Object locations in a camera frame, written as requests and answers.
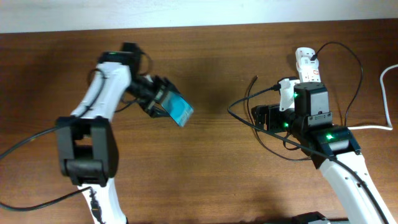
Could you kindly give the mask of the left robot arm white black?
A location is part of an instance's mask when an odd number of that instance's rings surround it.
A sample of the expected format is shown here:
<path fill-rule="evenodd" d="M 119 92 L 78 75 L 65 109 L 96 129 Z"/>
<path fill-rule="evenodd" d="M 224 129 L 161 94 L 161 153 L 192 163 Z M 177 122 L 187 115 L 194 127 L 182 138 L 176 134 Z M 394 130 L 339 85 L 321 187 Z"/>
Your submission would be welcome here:
<path fill-rule="evenodd" d="M 124 94 L 151 118 L 172 118 L 180 127 L 193 114 L 171 81 L 140 73 L 144 55 L 130 42 L 102 53 L 83 100 L 70 116 L 56 120 L 61 173 L 83 194 L 95 223 L 128 222 L 116 191 L 119 151 L 111 128 Z"/>

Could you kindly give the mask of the white power strip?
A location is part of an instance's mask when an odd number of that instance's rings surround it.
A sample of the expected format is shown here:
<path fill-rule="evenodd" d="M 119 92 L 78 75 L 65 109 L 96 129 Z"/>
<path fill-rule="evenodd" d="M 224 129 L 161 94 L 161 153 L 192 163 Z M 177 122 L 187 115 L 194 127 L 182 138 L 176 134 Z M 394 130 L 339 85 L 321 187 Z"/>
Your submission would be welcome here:
<path fill-rule="evenodd" d="M 321 82 L 319 69 L 304 69 L 298 71 L 300 81 L 304 82 Z"/>

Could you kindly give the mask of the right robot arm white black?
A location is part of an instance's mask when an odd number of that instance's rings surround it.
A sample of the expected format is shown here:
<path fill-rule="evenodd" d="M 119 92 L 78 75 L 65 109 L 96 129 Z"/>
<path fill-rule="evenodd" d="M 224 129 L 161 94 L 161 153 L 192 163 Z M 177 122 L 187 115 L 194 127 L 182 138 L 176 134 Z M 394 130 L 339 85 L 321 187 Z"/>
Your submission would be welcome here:
<path fill-rule="evenodd" d="M 310 149 L 307 156 L 328 181 L 351 223 L 395 223 L 374 185 L 361 147 L 346 126 L 333 124 L 322 82 L 283 80 L 280 103 L 251 110 L 256 127 L 286 132 Z"/>

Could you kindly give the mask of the white charger plug adapter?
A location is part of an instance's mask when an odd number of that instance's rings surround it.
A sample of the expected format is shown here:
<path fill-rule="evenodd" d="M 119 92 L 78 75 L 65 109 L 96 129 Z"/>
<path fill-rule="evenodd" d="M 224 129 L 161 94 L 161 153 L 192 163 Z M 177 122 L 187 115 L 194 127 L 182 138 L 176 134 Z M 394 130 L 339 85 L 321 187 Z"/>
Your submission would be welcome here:
<path fill-rule="evenodd" d="M 296 67 L 298 71 L 304 69 L 318 69 L 319 61 L 317 59 L 311 60 L 315 55 L 315 51 L 308 47 L 299 47 L 295 51 Z"/>

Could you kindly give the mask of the blue Galaxy smartphone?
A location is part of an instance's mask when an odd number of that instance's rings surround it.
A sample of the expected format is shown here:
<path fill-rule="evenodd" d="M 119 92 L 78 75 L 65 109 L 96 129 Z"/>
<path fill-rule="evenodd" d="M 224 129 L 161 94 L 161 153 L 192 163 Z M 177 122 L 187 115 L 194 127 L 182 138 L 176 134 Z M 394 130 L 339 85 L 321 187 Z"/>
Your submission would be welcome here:
<path fill-rule="evenodd" d="M 160 105 L 180 127 L 186 125 L 194 112 L 192 106 L 180 94 L 173 91 L 165 95 Z"/>

